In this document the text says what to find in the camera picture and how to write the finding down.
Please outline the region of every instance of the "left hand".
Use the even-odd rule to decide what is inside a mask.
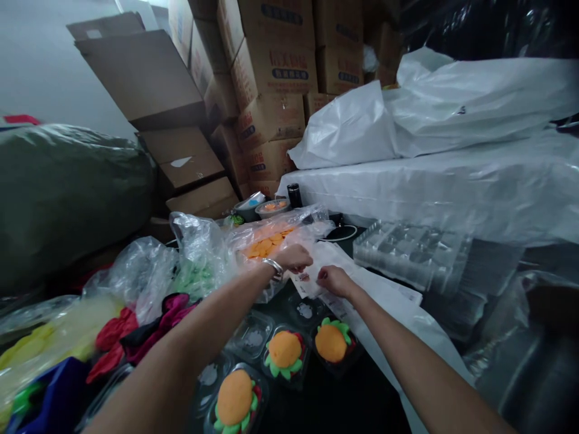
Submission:
[[[314,263],[309,252],[301,244],[292,244],[273,254],[271,258],[277,262],[284,271],[289,269],[294,274],[302,272],[304,268]]]

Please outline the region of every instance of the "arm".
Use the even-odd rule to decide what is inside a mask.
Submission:
[[[346,298],[360,314],[429,433],[515,432],[476,390],[343,269],[322,267],[318,284]]]
[[[283,269],[312,264],[300,245],[273,259]],[[85,433],[182,432],[203,368],[225,346],[274,276],[260,263],[210,294],[161,339],[104,405]]]

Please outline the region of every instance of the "orange fruit-shaped soap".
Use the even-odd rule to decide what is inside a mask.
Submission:
[[[217,396],[219,419],[227,426],[237,425],[252,405],[252,380],[244,370],[233,371],[223,380]]]
[[[344,359],[348,345],[338,327],[326,324],[320,327],[315,336],[315,347],[325,360],[338,363]]]
[[[270,341],[271,360],[278,368],[289,368],[302,353],[302,345],[296,335],[279,332]]]

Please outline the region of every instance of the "clear plastic tray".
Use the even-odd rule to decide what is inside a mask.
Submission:
[[[209,404],[219,391],[231,365],[233,365],[233,357],[222,352],[199,375],[193,396],[194,417],[199,419],[205,416]]]
[[[226,349],[247,363],[255,362],[269,340],[274,324],[269,316],[251,310],[229,339]]]
[[[298,292],[288,298],[287,307],[292,321],[306,331],[320,322],[326,313],[326,306],[320,300],[302,299]]]
[[[419,291],[451,296],[467,262],[472,238],[403,222],[376,221],[354,240],[354,261]]]
[[[339,319],[335,315],[326,315],[325,318],[329,318],[330,321],[335,321],[336,319]],[[350,330],[350,332],[348,332],[348,336],[350,336],[350,339],[352,340],[352,343],[354,344],[353,348],[351,345],[348,347],[348,349],[346,350],[346,355],[344,356],[344,359],[340,363],[328,362],[326,359],[324,359],[320,355],[320,353],[318,353],[318,349],[315,346],[315,336],[318,334],[318,326],[321,325],[321,322],[323,321],[323,319],[324,318],[322,318],[318,322],[318,324],[316,324],[312,328],[312,330],[309,334],[310,339],[312,341],[312,348],[314,349],[315,355],[318,356],[318,359],[320,359],[321,364],[324,365],[324,367],[334,377],[336,377],[336,379],[339,380],[350,369],[350,367],[358,361],[358,359],[362,356],[362,354],[364,354],[364,347],[362,346],[362,344],[360,343],[358,338]]]
[[[90,422],[92,422],[94,417],[103,407],[104,403],[115,393],[125,378],[127,378],[128,375],[133,371],[134,368],[131,365],[126,364],[118,368],[113,373],[111,378],[109,378],[109,381],[103,387],[103,390],[101,390],[94,401],[91,402],[89,408],[84,413],[82,419],[74,429],[75,433],[82,432],[90,424]]]
[[[270,390],[269,390],[269,387],[267,385],[267,381],[263,377],[263,375],[261,375],[259,372],[257,372],[255,369],[253,369],[251,366],[247,365],[246,363],[238,363],[237,365],[235,365],[233,367],[231,372],[227,373],[227,375],[229,375],[230,373],[232,373],[236,370],[240,370],[240,369],[247,372],[249,377],[253,381],[255,381],[256,386],[259,386],[259,388],[261,389],[261,399],[259,400],[258,409],[255,412],[256,414],[252,418],[252,420],[250,421],[249,426],[242,433],[242,434],[248,434],[250,432],[257,432],[258,431],[259,424],[261,423],[261,419],[263,419],[263,416],[264,416],[265,407],[267,406],[267,403],[270,399]],[[205,422],[203,424],[204,434],[216,434],[216,433],[218,433],[215,430],[215,428],[213,428],[213,424],[215,424],[215,421],[217,420],[217,418],[215,417],[215,406],[216,405],[217,405],[217,396],[215,396],[215,398],[211,401],[211,405],[209,406],[209,411],[207,411],[207,414],[205,416]]]
[[[280,324],[276,327],[273,334],[271,335],[272,338],[279,332],[290,332],[290,333],[299,333],[303,339],[302,345],[302,355],[300,358],[302,359],[302,369],[296,372],[295,375],[291,377],[289,381],[287,381],[281,374],[275,378],[269,369],[269,367],[265,366],[265,360],[269,355],[269,351],[266,349],[264,355],[261,358],[261,369],[269,378],[273,379],[277,383],[284,385],[288,389],[301,391],[303,389],[303,382],[306,377],[306,370],[308,369],[308,362],[309,362],[309,354],[310,354],[310,341],[309,336],[306,333],[302,333],[300,330],[297,330],[295,327],[289,324]]]

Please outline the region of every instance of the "bangle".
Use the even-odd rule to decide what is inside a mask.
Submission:
[[[276,282],[281,282],[282,281],[282,276],[283,276],[283,268],[281,265],[279,265],[277,262],[275,262],[273,259],[270,258],[263,258],[261,260],[261,262],[264,262],[266,264],[271,265],[275,270],[276,273],[273,276],[272,280],[276,281]]]

